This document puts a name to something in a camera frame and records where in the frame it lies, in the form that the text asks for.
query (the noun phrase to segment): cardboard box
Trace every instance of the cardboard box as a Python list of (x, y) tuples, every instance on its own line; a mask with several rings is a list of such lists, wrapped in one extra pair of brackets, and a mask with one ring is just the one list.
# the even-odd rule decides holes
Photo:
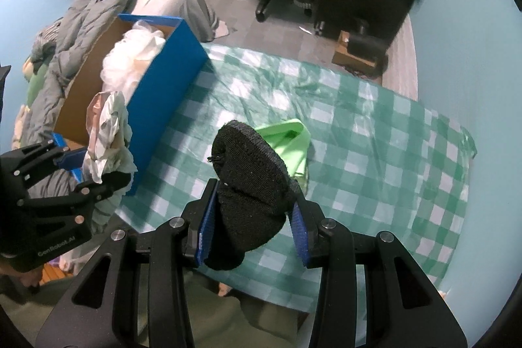
[(333, 53), (332, 63), (341, 65), (352, 71), (362, 72), (365, 75), (374, 75), (376, 63), (369, 60), (361, 59), (351, 55), (346, 50), (346, 40), (350, 34), (346, 31), (341, 31)]
[(127, 105), (129, 125), (132, 128), (129, 149), (138, 168), (128, 193), (130, 195), (135, 193), (172, 114), (208, 59), (183, 19), (119, 15), (95, 42), (74, 78), (54, 127), (54, 132), (61, 134), (71, 149), (88, 145), (85, 117), (90, 101), (102, 90), (100, 72), (103, 58), (139, 19), (163, 31), (167, 40), (161, 52), (150, 63)]

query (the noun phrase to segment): silver screw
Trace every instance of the silver screw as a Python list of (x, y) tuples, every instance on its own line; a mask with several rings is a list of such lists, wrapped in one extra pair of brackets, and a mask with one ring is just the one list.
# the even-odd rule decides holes
[(393, 242), (395, 240), (395, 236), (393, 236), (392, 233), (388, 232), (388, 231), (382, 231), (379, 235), (380, 237), (380, 240), (382, 240), (383, 242)]
[(125, 231), (118, 229), (114, 230), (114, 232), (111, 233), (111, 239), (112, 240), (122, 240), (125, 237)]
[(336, 221), (332, 218), (325, 218), (321, 221), (321, 226), (325, 229), (332, 229), (337, 225)]
[(169, 221), (170, 227), (183, 227), (185, 225), (185, 220), (181, 217), (174, 217)]

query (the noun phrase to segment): gray blanket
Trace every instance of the gray blanket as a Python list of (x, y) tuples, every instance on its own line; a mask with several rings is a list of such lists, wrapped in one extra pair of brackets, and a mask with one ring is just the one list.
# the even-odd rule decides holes
[(62, 19), (59, 18), (36, 35), (29, 59), (33, 64), (33, 73), (38, 73), (46, 60), (52, 59), (56, 50), (56, 38)]
[[(42, 90), (24, 122), (22, 146), (50, 138), (69, 90), (69, 85), (84, 63), (94, 42), (126, 8), (129, 0), (75, 0), (62, 19), (56, 52)], [(69, 194), (76, 181), (68, 171), (59, 170), (33, 186), (33, 198)]]

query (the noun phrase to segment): green checkered cloth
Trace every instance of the green checkered cloth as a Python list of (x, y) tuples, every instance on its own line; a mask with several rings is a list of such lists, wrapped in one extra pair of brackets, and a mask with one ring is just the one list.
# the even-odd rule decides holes
[[(205, 44), (210, 61), (188, 89), (137, 193), (118, 213), (139, 231), (181, 214), (209, 178), (217, 130), (298, 118), (312, 136), (307, 198), (352, 231), (394, 233), (437, 285), (463, 226), (469, 133), (390, 90), (316, 65)], [(207, 276), (268, 302), (313, 311), (320, 270), (298, 259), (288, 222), (237, 269)], [(359, 279), (361, 294), (364, 279)], [(359, 304), (364, 334), (365, 303)]]

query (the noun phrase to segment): wooden floor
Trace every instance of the wooden floor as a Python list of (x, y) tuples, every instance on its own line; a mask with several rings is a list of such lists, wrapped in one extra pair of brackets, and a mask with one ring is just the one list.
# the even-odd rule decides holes
[(40, 284), (43, 285), (44, 283), (50, 282), (52, 280), (58, 280), (70, 276), (72, 276), (71, 273), (64, 273), (58, 267), (47, 263), (43, 266), (43, 275), (42, 279), (40, 280)]

